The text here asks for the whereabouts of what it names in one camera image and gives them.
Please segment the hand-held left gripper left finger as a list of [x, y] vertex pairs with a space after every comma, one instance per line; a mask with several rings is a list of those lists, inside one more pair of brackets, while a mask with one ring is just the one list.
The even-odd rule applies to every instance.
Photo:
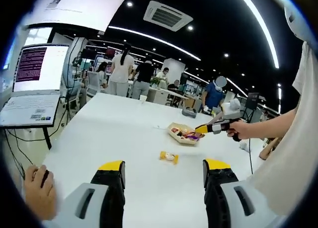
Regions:
[[125, 161], [98, 168], [63, 201], [58, 213], [60, 228], [121, 228], [125, 206]]

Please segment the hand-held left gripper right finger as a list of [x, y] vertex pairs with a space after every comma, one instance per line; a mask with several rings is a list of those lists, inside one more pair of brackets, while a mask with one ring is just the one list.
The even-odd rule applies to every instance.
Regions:
[[203, 160], [203, 183], [208, 227], [275, 227], [275, 213], [266, 198], [247, 181], [239, 181], [229, 164]]

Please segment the person's right hand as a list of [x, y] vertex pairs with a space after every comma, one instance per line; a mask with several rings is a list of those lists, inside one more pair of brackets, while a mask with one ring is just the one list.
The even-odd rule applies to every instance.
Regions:
[[241, 140], [252, 138], [251, 124], [242, 120], [230, 123], [230, 127], [227, 130], [227, 136], [234, 137], [235, 135]]

